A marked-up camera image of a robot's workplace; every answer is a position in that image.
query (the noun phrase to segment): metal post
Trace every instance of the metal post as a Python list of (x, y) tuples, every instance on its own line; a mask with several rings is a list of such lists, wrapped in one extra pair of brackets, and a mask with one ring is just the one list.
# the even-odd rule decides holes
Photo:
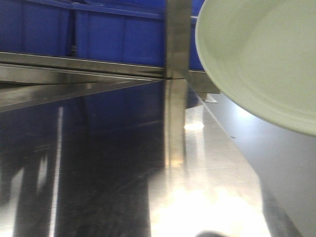
[(192, 0), (166, 0), (165, 78), (180, 79), (189, 69)]

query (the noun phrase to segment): white plate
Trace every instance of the white plate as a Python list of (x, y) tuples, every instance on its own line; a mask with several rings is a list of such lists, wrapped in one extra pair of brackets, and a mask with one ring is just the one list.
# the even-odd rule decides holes
[(206, 72), (233, 101), (316, 135), (316, 0), (206, 0), (196, 42)]

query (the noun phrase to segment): blue plastic crate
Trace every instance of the blue plastic crate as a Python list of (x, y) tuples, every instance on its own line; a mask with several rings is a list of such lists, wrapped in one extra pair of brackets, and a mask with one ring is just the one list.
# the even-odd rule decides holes
[(66, 0), (0, 0), (0, 51), (68, 55), (71, 8)]
[[(140, 4), (144, 6), (166, 7), (166, 0), (73, 0), (91, 5), (108, 5), (110, 2), (121, 2), (123, 4)], [(192, 16), (197, 16), (205, 0), (192, 0)]]
[(165, 0), (79, 0), (79, 2), (84, 2), (91, 5), (101, 5), (108, 4), (109, 2), (121, 2), (123, 4), (140, 4), (143, 6), (155, 6), (155, 7), (165, 7)]
[(196, 47), (196, 24), (197, 19), (195, 17), (191, 18), (191, 41), (190, 41), (190, 61), (189, 68), (195, 70), (204, 70), (199, 58)]
[[(149, 11), (144, 6), (110, 7), (74, 3), (76, 11), (77, 57), (164, 66), (164, 10)], [(192, 22), (192, 69), (202, 70), (195, 47), (195, 24)]]

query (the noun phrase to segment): reflective metal surface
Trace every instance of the reflective metal surface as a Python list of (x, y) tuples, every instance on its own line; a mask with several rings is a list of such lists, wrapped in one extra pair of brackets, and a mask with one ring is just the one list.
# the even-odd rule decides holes
[[(178, 11), (179, 1), (174, 2), (173, 4), (177, 4), (173, 6), (173, 10)], [(174, 22), (169, 20), (170, 24), (173, 27), (179, 28), (176, 30), (177, 35), (173, 38), (172, 35), (169, 37), (169, 45), (175, 45), (175, 49), (171, 48), (171, 52), (168, 53), (168, 61), (176, 60), (174, 63), (170, 62), (168, 65), (167, 71), (169, 72), (169, 77), (173, 78), (171, 75), (172, 71), (181, 71), (181, 76), (185, 77), (187, 81), (190, 83), (192, 88), (197, 92), (206, 92), (206, 93), (219, 93), (218, 88), (213, 84), (213, 82), (209, 79), (208, 75), (202, 71), (188, 71), (188, 61), (184, 63), (182, 62), (186, 57), (188, 57), (188, 53), (176, 53), (175, 50), (184, 50), (183, 44), (181, 43), (182, 35), (180, 32), (183, 30), (182, 26), (179, 22)], [(61, 78), (56, 77), (58, 73), (75, 73), (75, 74), (85, 74), (85, 75), (100, 75), (102, 78), (93, 80), (104, 81), (107, 79), (117, 79), (121, 78), (126, 79), (162, 79), (164, 78), (165, 68), (161, 67), (152, 67), (145, 65), (131, 65), (131, 64), (120, 64), (120, 63), (111, 63), (104, 61), (92, 61), (92, 60), (82, 60), (76, 58), (60, 58), (60, 57), (49, 57), (49, 56), (41, 56), (41, 55), (30, 55), (30, 54), (20, 54), (20, 53), (7, 53), (0, 52), (0, 65), (11, 67), (6, 68), (5, 70), (10, 70), (10, 74), (2, 73), (2, 78), (0, 80), (18, 82), (18, 83), (64, 83), (65, 76), (61, 75)], [(54, 72), (53, 76), (50, 76), (46, 80), (42, 80), (40, 77), (42, 74), (35, 73), (35, 77), (27, 77), (24, 75), (24, 71), (21, 68), (26, 70), (30, 70), (30, 73), (34, 73), (34, 70), (45, 70)]]
[(184, 80), (1, 112), (0, 131), (0, 236), (299, 236)]
[(134, 76), (147, 76), (161, 78), (163, 68), (111, 63), (96, 60), (85, 60), (76, 58), (61, 58), (41, 55), (30, 55), (21, 53), (0, 52), (0, 62), (26, 66), (49, 67), (59, 69), (70, 69), (79, 71), (102, 72), (112, 74), (126, 74)]
[(34, 106), (52, 101), (147, 84), (150, 81), (128, 80), (99, 83), (72, 83), (21, 86), (0, 83), (0, 112)]
[(69, 84), (122, 80), (158, 80), (148, 77), (123, 76), (73, 70), (0, 64), (0, 81), (20, 84)]

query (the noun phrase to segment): stainless steel counter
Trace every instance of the stainless steel counter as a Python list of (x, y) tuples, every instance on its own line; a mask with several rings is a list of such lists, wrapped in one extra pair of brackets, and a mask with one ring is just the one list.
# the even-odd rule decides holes
[(0, 236), (300, 236), (185, 80), (137, 83), (0, 112)]
[(316, 137), (278, 127), (224, 94), (207, 104), (303, 236), (316, 236)]

